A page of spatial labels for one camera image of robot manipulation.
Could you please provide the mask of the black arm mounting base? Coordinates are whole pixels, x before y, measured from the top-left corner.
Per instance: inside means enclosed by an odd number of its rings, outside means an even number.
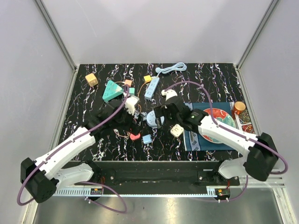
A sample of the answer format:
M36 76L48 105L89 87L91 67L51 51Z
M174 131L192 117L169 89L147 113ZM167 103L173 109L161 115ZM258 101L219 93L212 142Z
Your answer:
M206 194L207 187L237 187L239 178L225 179L216 161L96 161L105 185L122 195Z

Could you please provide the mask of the round light blue power socket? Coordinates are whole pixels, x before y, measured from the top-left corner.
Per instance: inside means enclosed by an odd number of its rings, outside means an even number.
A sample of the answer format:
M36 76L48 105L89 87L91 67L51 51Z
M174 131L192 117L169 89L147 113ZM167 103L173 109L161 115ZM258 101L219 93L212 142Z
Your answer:
M147 114L146 122L147 122L147 125L148 125L149 127L157 128L156 116L155 116L155 112L154 112L154 110L150 111L150 112Z

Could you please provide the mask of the white square plug adapter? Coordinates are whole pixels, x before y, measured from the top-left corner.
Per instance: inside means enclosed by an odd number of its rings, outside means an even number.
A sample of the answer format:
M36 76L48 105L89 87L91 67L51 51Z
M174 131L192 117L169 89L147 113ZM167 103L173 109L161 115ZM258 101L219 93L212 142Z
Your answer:
M179 124L174 125L170 131L171 135L176 138L178 138L183 132L184 128Z

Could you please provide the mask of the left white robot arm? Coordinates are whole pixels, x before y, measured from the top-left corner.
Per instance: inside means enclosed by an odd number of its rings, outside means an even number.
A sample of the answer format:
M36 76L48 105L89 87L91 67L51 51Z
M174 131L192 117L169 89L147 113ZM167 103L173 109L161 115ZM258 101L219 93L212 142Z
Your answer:
M130 134L141 131L144 115L133 110L105 107L85 120L69 138L56 148L32 160L21 162L21 183L37 203L48 200L56 190L79 182L95 185L102 181L102 169L95 162L81 161L77 166L64 166L77 154L96 143L106 130L122 128Z

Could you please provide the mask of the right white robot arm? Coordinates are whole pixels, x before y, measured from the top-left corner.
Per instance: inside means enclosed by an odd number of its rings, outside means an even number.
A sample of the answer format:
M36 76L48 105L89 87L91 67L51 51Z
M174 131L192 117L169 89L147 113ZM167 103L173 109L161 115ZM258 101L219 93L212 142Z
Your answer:
M241 154L233 160L222 161L212 173L213 182L223 185L228 179L249 175L258 181L266 181L278 161L277 151L272 149L274 142L266 133L260 136L246 133L220 121L200 109L191 110L184 103L170 103L154 108L156 123L161 126L160 118L165 122L179 125L172 128L172 134L192 131L206 135L231 147Z

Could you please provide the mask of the pink square plug adapter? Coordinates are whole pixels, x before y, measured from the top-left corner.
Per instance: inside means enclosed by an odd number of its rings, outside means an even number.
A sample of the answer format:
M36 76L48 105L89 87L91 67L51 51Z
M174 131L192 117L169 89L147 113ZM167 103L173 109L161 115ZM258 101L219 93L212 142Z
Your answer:
M134 135L131 133L129 137L132 141L135 141L135 140L138 140L141 137L141 135L140 135L140 133L138 133L137 135Z

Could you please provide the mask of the light blue charger plug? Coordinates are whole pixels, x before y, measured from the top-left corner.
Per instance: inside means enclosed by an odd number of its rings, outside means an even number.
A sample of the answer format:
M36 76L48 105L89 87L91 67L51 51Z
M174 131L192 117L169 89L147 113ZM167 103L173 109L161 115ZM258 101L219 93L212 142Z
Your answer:
M146 145L152 143L151 135L147 134L147 135L142 136L142 141Z

